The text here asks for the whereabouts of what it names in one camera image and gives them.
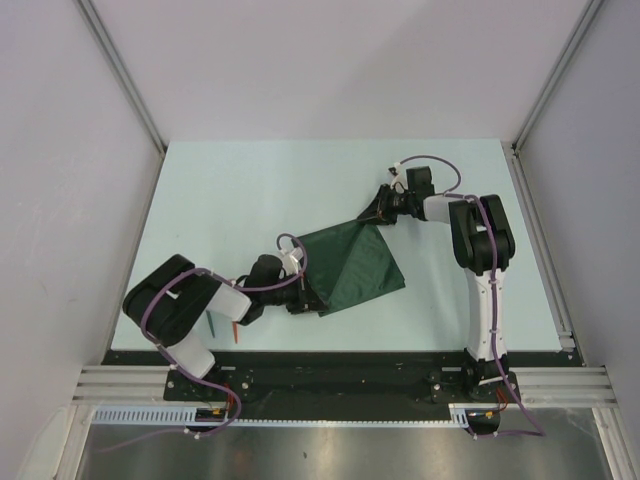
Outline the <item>dark green cloth napkin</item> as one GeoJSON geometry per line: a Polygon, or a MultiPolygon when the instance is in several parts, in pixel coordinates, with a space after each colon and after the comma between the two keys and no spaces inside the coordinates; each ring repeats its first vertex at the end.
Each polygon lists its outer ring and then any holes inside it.
{"type": "Polygon", "coordinates": [[[305,277],[328,316],[405,287],[405,278],[374,225],[356,220],[299,238],[308,254],[305,277]]]}

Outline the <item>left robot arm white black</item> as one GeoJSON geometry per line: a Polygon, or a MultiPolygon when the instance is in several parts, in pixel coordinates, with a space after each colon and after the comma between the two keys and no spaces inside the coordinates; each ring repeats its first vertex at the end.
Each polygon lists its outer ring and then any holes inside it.
{"type": "Polygon", "coordinates": [[[126,294],[122,311],[172,364],[188,372],[187,389],[207,400],[219,392],[223,375],[195,331],[200,317],[214,313],[247,326],[271,306],[291,315],[327,311],[303,272],[303,260],[299,247],[263,254],[231,284],[175,254],[126,294]]]}

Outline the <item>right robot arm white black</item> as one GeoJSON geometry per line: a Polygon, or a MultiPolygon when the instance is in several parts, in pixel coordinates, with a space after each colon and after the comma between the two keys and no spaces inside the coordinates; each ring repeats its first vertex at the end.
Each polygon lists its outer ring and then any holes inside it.
{"type": "Polygon", "coordinates": [[[515,255],[515,239],[499,196],[438,193],[428,167],[401,171],[379,187],[357,216],[372,225],[394,225],[401,215],[450,227],[454,258],[469,289],[470,325],[461,388],[473,401],[484,401],[506,386],[507,348],[502,333],[502,295],[506,269],[515,255]]]}

